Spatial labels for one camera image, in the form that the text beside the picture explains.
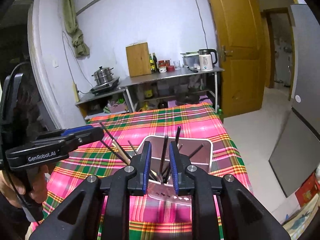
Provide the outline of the black induction cooker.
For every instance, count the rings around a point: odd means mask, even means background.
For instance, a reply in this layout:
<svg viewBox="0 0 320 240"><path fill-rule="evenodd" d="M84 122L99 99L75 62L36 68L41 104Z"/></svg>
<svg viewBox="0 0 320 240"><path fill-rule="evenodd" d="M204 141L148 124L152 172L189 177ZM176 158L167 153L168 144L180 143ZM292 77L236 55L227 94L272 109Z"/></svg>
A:
<svg viewBox="0 0 320 240"><path fill-rule="evenodd" d="M93 87L89 92L95 95L111 92L118 87L118 83L119 83L119 77L116 77L107 83Z"/></svg>

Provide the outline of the white chopstick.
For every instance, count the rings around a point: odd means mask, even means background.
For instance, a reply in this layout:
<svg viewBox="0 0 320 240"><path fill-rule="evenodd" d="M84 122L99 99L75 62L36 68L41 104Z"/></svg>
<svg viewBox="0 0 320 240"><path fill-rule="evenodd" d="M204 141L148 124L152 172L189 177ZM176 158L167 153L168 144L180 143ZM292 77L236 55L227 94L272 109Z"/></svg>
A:
<svg viewBox="0 0 320 240"><path fill-rule="evenodd" d="M124 159L124 162L127 165L130 165L131 163L130 156L126 154L124 150L121 149L120 145L114 139L112 140L112 145L117 149L118 154Z"/></svg>

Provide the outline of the clear plastic container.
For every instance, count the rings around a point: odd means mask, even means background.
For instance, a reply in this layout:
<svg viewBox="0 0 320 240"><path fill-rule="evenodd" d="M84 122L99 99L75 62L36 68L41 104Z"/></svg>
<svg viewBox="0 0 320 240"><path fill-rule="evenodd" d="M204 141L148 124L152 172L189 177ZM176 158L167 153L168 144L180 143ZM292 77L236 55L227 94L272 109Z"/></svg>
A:
<svg viewBox="0 0 320 240"><path fill-rule="evenodd" d="M200 69L199 53L198 52L188 52L182 53L183 65L191 69Z"/></svg>

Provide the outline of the green hanging cloth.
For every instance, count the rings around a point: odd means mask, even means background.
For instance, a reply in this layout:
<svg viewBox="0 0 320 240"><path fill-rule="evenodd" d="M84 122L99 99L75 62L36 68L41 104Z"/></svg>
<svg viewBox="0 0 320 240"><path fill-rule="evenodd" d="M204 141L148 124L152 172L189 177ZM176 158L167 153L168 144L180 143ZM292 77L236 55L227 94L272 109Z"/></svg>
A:
<svg viewBox="0 0 320 240"><path fill-rule="evenodd" d="M62 6L65 29L72 39L76 57L89 56L90 50L84 42L84 35L78 24L74 0L63 0Z"/></svg>

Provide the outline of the pink plaid tablecloth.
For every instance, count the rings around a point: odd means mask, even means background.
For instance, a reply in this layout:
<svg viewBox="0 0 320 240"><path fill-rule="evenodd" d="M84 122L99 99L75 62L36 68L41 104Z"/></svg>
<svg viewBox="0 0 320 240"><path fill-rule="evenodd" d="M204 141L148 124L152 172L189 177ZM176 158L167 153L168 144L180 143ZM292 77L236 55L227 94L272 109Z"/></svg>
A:
<svg viewBox="0 0 320 240"><path fill-rule="evenodd" d="M219 116L207 103L172 107L121 115L99 116L89 124L95 127L102 122L121 147L133 154L148 140L152 144L152 158L161 157L163 140L175 137L181 126L180 138L209 139L214 146L212 171L221 177L234 175L247 189L251 182L243 159ZM112 148L112 139L105 133L103 141ZM43 214L51 212L89 175L106 177L121 169L124 163L117 159L100 141L79 147L69 158L59 162L47 184L48 197L43 204ZM153 199L149 196L130 199L131 239L191 239L191 209L188 206Z"/></svg>

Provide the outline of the white electric kettle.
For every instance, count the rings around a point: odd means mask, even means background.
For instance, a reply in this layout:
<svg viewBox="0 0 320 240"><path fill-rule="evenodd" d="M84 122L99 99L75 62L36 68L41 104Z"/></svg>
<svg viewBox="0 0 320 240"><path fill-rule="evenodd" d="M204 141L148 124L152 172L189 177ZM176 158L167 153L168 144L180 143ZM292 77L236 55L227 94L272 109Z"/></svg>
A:
<svg viewBox="0 0 320 240"><path fill-rule="evenodd" d="M198 51L200 70L212 70L214 65L217 64L218 56L215 49L200 49Z"/></svg>

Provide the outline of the red lidded jar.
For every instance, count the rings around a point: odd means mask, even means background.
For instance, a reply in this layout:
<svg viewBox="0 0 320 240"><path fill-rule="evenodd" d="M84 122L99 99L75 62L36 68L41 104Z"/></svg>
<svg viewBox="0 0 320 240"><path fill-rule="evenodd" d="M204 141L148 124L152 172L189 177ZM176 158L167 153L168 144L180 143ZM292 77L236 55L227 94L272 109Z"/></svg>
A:
<svg viewBox="0 0 320 240"><path fill-rule="evenodd" d="M158 62L158 71L160 73L166 73L168 67L170 66L170 61L169 60L161 60Z"/></svg>

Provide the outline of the yellow wooden door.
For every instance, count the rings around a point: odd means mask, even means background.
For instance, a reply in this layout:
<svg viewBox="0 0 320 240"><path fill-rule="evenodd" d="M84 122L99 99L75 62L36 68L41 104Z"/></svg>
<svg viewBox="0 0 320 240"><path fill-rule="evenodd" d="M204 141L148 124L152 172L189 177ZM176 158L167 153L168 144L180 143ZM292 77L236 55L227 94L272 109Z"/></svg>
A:
<svg viewBox="0 0 320 240"><path fill-rule="evenodd" d="M265 39L258 0L209 0L222 72L226 117L261 109L265 87Z"/></svg>

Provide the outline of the wooden cutting board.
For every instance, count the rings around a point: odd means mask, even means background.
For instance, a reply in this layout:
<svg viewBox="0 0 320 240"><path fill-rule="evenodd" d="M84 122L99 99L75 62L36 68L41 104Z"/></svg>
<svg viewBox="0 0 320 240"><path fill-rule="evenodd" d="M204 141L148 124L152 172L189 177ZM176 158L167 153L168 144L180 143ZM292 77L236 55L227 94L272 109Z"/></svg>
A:
<svg viewBox="0 0 320 240"><path fill-rule="evenodd" d="M127 64L130 77L151 74L148 43L138 43L126 47Z"/></svg>

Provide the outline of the dark oil bottle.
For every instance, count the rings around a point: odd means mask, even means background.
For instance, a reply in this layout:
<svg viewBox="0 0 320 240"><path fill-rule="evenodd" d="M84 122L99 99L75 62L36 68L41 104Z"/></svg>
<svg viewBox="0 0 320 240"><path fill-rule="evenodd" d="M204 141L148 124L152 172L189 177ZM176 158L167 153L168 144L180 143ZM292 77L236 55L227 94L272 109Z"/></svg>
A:
<svg viewBox="0 0 320 240"><path fill-rule="evenodd" d="M159 70L158 70L158 61L157 61L156 54L153 53L153 54L152 54L152 57L153 57L153 62L154 62L154 64L155 64L155 71L156 71L156 72L159 72Z"/></svg>

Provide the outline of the pink utensil holder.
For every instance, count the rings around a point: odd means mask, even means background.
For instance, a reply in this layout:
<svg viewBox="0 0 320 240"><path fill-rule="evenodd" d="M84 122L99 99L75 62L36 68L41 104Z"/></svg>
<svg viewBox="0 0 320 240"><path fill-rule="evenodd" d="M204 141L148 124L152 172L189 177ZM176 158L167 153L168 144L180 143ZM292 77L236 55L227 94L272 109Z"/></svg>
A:
<svg viewBox="0 0 320 240"><path fill-rule="evenodd" d="M206 172L212 171L213 143L209 139L181 138L178 145L175 139L168 140L167 152L163 168L171 167L172 174L168 176L167 183L149 180L147 194L149 197L165 202L184 206L191 206L191 196L178 196L178 193L186 193L189 184L193 181L185 174L189 165L194 165ZM203 148L192 158L188 156L201 144Z"/></svg>

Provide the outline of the steel steamer pot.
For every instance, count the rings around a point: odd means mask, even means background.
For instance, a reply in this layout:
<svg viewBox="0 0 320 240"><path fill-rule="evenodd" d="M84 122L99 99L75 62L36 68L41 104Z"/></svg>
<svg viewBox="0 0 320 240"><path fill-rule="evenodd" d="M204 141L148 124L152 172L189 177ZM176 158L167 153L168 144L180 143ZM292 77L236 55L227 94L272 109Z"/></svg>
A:
<svg viewBox="0 0 320 240"><path fill-rule="evenodd" d="M93 73L92 76L94 77L97 86L106 84L113 80L112 70L113 68L104 68L103 66L100 66L99 69Z"/></svg>

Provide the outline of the steel kitchen shelf table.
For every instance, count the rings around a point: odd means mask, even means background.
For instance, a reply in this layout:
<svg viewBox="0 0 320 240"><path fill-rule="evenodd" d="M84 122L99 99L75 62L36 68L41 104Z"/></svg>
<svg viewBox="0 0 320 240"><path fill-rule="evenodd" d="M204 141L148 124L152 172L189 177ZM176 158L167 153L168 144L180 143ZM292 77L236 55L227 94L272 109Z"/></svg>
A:
<svg viewBox="0 0 320 240"><path fill-rule="evenodd" d="M219 109L219 75L223 69L215 66L212 70L180 70L165 73L126 77L119 87L125 89L129 99L129 110L137 111L144 101L168 101L179 96L210 94L214 109Z"/></svg>

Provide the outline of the cream bamboo chopstick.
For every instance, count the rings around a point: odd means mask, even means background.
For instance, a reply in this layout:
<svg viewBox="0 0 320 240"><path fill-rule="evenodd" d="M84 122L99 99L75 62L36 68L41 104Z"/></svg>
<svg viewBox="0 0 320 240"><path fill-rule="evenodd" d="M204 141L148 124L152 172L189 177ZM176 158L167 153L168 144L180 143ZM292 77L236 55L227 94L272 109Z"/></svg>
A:
<svg viewBox="0 0 320 240"><path fill-rule="evenodd" d="M115 152L114 150L112 150L112 148L110 148L110 146L108 146L104 141L101 140L100 142L126 165L130 164L122 155L119 154L119 152Z"/></svg>

